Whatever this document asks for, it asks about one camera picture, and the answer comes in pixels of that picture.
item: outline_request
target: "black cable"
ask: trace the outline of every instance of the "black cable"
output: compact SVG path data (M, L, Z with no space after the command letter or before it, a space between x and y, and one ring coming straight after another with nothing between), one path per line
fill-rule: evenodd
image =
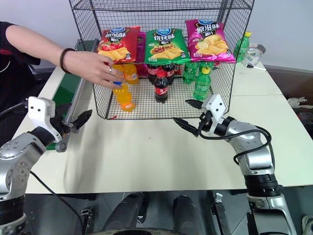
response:
M30 174L32 174L36 180L39 181L39 183L41 183L49 192L51 192L54 196L56 196L62 203L64 203L68 208L70 208L70 210L77 216L78 220L79 220L79 224L81 227L81 233L82 235L84 234L84 226L83 226L83 222L80 218L80 215L77 213L77 211L69 204L67 203L66 200L64 200L62 197L60 197L59 195L57 195L54 191L52 191L34 172L30 171Z
M200 132L199 132L199 135L206 139L206 140L225 140L225 139L231 139L231 138L234 138L234 137L238 137L238 136L242 136L242 135L246 135L246 134L249 134L249 133L254 133L254 132L260 132L262 133L262 135L264 135L265 139L267 140L267 142L257 148L253 148L253 149L250 149L250 150L247 150L247 151L244 151L244 152L241 152L241 153L238 153L236 154L234 157L233 157L233 160L234 162L239 165L238 161L237 161L237 158L241 155L244 155L244 154L247 154L247 153L251 153L251 152L255 152L255 151L258 151L262 148L265 148L266 146L269 145L269 149L270 149L270 154L271 154L271 157L272 159L274 158L274 156L272 155L273 154L273 149L272 149L272 146L270 144L271 142L271 135L270 133L264 129L264 128L259 128L257 127L258 129L252 129L252 130L247 130L247 131L243 131L243 132L240 132L240 133L237 133L237 134L232 134L232 135L228 135L228 136L219 136L219 137L209 137L209 136L205 136L202 134L202 129L203 127L200 127Z
M19 107L21 107L21 106L27 106L27 104L28 104L28 101L23 101L23 102L21 102L21 103L18 103L18 104L16 104L16 105L11 106L10 108L7 108L6 110L3 110L3 111L0 113L0 118L1 118L2 116L4 116L5 114L11 112L11 111L14 110L14 109L17 109L17 108L19 108Z

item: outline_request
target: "metal wire shelf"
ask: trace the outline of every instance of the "metal wire shelf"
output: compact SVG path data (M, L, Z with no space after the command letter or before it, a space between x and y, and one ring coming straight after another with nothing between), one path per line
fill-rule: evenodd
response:
M139 25L143 32L162 27L181 28L186 39L185 20L192 19L224 23L227 44L233 51L244 35L254 0L69 0L69 3L88 51L92 51L91 42L101 39L102 30L115 27ZM219 69L211 73L211 92L221 94L226 112L229 111L235 67L235 64L221 63ZM193 86L185 86L181 78L176 78L170 87L168 104L157 104L153 86L141 79L138 87L129 87L136 108L127 113L120 110L111 89L94 85L97 113L106 119L198 118L201 111L184 102L192 98Z

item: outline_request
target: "black shirt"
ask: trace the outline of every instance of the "black shirt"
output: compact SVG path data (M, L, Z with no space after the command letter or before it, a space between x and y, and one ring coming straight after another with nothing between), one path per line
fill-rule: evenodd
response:
M35 85L28 64L40 64L40 59L20 52L8 42L5 32L11 25L0 22L0 112L19 103Z

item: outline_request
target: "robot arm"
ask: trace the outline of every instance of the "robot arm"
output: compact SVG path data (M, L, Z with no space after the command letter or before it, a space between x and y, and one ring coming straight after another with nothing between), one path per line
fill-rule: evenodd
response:
M225 106L220 95L210 96L203 103L196 100L186 102L203 110L199 127L195 128L180 118L174 118L174 121L195 136L226 140L237 153L234 160L238 159L236 163L245 178L251 209L251 214L248 215L250 234L296 235L287 203L281 193L282 187L275 178L270 134L261 127L231 117L222 118ZM202 131L219 137L205 136ZM262 143L261 133L266 137L267 144Z
M30 97L28 114L35 129L23 133L0 148L0 235L19 234L24 228L24 195L33 165L46 147L59 142L71 130L78 130L91 116L83 112L73 123L63 121L70 104L55 109L54 101Z

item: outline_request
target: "orange soda bottle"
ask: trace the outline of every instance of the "orange soda bottle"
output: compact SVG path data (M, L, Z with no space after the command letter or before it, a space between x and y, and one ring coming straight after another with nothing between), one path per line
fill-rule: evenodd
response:
M120 70L123 72L123 66L122 65L113 65L113 68L116 70ZM117 102L120 104L121 109L127 112L131 112L135 104L132 102L132 94L128 91L128 86L125 83L121 82L113 82L117 85L122 85L121 89L113 89L113 93L116 96Z
M137 68L135 65L128 64L124 65L124 75L125 75L125 80L129 84L137 84L139 79L137 75Z

